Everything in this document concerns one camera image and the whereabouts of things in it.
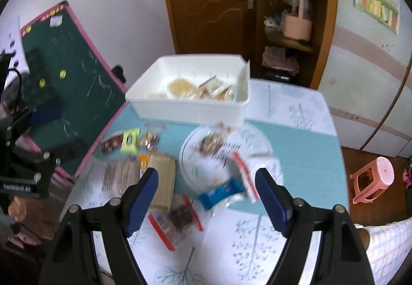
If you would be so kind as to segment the blue snack packet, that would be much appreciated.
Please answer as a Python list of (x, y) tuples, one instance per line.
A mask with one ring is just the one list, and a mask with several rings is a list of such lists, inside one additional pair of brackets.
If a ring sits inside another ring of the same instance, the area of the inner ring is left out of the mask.
[(205, 210), (212, 210), (218, 205), (231, 205), (234, 202), (242, 201), (247, 197), (243, 184), (236, 178), (227, 180), (224, 184), (202, 194), (197, 200)]

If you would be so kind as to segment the orange white oats bar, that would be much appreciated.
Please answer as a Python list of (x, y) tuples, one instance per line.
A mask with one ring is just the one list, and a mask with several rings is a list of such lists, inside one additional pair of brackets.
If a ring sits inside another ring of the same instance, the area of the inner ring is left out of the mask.
[(140, 177), (144, 175), (144, 172), (146, 172), (149, 166), (149, 158), (150, 158), (150, 154), (148, 152), (141, 153), (138, 155), (138, 161), (140, 165)]

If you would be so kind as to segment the brown paper snack pack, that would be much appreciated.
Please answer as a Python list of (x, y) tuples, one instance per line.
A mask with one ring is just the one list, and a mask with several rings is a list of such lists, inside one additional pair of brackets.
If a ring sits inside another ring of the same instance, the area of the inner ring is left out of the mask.
[(159, 176), (159, 184), (151, 207), (169, 212), (175, 188), (175, 158), (162, 152), (150, 152), (148, 167), (155, 169)]

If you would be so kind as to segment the clear cracker stack pack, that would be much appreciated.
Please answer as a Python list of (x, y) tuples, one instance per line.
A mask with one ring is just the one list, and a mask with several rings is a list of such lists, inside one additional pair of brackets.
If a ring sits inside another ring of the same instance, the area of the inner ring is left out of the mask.
[(125, 157), (108, 163), (102, 191), (111, 196), (122, 196), (140, 180), (140, 163), (136, 157)]

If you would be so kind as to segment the red-edged dark snack bag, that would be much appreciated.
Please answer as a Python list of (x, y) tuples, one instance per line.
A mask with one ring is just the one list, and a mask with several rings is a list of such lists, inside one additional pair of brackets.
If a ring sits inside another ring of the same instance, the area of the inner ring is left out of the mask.
[(178, 250), (193, 229), (201, 233), (205, 230), (205, 221), (194, 201), (184, 194), (176, 201), (169, 211), (152, 210), (148, 215), (149, 223), (170, 252)]

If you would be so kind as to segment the green wrapped snack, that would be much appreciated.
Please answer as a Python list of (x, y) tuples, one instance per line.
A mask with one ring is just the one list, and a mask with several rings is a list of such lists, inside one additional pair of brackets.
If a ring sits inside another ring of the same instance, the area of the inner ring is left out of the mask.
[(135, 155), (138, 153), (138, 138), (139, 138), (140, 129), (134, 128), (125, 130), (123, 132), (122, 145), (120, 152), (124, 154)]

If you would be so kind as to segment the clear nut snack bag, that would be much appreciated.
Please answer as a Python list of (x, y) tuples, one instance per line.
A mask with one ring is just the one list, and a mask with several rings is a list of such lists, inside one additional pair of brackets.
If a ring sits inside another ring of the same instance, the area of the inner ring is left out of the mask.
[(164, 124), (145, 123), (138, 139), (139, 148), (155, 151), (165, 130), (166, 126)]

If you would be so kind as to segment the red-edged clear snack bag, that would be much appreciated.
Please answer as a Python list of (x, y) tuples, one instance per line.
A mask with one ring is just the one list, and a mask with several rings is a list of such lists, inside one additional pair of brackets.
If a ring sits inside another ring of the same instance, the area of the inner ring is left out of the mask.
[(251, 155), (244, 157), (238, 152), (232, 152), (231, 156), (239, 169), (243, 186), (252, 203), (260, 199), (255, 184), (258, 169), (266, 169), (276, 184), (284, 184), (281, 164), (276, 157), (271, 155)]

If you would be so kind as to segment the red brown snack packet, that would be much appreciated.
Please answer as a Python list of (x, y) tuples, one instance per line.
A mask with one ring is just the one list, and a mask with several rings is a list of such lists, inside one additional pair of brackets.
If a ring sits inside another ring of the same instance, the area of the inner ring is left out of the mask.
[(101, 140), (101, 152), (103, 154), (107, 154), (119, 149), (122, 147), (123, 138), (123, 132), (115, 132), (109, 136), (106, 136)]

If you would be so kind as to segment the clear nut bag on plate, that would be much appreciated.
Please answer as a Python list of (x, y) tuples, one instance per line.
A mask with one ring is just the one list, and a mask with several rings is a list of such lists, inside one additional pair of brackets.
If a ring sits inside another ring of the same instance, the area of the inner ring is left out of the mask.
[(216, 155), (227, 142), (232, 130), (232, 127), (223, 123), (209, 126), (206, 135), (196, 144), (195, 150), (203, 156)]

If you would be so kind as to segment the black chalkboard knob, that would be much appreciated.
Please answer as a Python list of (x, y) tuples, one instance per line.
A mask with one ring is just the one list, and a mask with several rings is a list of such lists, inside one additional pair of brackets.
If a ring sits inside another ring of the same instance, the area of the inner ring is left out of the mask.
[(116, 76), (116, 78), (122, 82), (122, 83), (126, 83), (126, 78), (124, 76), (124, 70), (122, 68), (122, 66), (120, 65), (115, 65), (112, 69), (111, 72)]

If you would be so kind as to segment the pink plastic stool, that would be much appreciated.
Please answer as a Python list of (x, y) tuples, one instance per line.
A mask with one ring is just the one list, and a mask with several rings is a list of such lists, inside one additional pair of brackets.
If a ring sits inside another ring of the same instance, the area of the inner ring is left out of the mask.
[(353, 204), (372, 203), (394, 182), (394, 169), (386, 157), (377, 157), (354, 174), (350, 174), (353, 181)]

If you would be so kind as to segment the clear-wrapped yellow cracker pack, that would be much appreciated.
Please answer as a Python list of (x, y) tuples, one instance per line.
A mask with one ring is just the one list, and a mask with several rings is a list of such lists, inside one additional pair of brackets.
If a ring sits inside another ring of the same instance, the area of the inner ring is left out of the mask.
[(191, 97), (197, 90), (197, 86), (184, 78), (178, 78), (168, 85), (171, 95), (178, 98)]

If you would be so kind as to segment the white plastic storage bin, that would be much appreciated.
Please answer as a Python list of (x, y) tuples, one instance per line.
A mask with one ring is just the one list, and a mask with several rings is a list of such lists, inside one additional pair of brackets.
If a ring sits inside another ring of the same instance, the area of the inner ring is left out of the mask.
[(141, 118), (239, 127), (249, 101), (250, 63), (232, 54), (158, 58), (128, 89)]

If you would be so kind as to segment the clear-wrapped biscuit pack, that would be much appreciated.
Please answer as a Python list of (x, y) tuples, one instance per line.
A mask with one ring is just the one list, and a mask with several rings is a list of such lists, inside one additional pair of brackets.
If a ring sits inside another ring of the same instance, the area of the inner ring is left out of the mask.
[(234, 100), (234, 86), (222, 81), (217, 76), (213, 76), (197, 87), (193, 98), (232, 102)]

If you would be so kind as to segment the folded pink cloths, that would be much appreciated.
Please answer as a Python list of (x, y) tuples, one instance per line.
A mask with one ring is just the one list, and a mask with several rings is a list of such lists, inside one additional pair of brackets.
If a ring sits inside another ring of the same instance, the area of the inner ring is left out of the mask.
[(284, 47), (265, 47), (262, 55), (264, 67), (282, 70), (291, 74), (299, 72), (299, 64), (294, 57), (287, 57)]

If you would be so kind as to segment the brown wooden door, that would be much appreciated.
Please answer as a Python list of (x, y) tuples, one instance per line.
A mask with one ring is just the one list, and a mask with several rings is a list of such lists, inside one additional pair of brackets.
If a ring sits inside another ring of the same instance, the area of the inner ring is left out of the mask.
[(179, 54), (236, 54), (250, 60), (256, 11), (239, 0), (166, 0)]

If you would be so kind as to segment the wooden corner shelf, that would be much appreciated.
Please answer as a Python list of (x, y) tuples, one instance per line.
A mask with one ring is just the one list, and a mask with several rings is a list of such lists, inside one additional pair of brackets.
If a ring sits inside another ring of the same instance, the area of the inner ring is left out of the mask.
[(317, 89), (332, 44), (338, 0), (256, 0), (253, 73)]

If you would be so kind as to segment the green chalkboard pink frame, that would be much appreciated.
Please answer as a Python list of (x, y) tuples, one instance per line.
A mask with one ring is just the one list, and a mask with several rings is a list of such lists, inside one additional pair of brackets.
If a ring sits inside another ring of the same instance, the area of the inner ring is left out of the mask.
[(62, 110), (61, 118), (30, 128), (29, 144), (39, 150), (84, 140), (87, 153), (58, 169), (59, 174), (76, 176), (125, 107), (126, 86), (112, 73), (67, 1), (25, 25), (21, 36), (30, 70), (23, 89), (26, 101), (36, 108), (50, 105)]

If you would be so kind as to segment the pink handled basket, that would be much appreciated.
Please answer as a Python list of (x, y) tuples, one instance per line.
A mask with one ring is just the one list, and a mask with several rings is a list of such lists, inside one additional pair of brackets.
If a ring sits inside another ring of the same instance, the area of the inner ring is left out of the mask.
[(282, 33), (286, 38), (309, 42), (312, 35), (309, 0), (284, 0), (284, 3), (291, 9), (282, 14)]

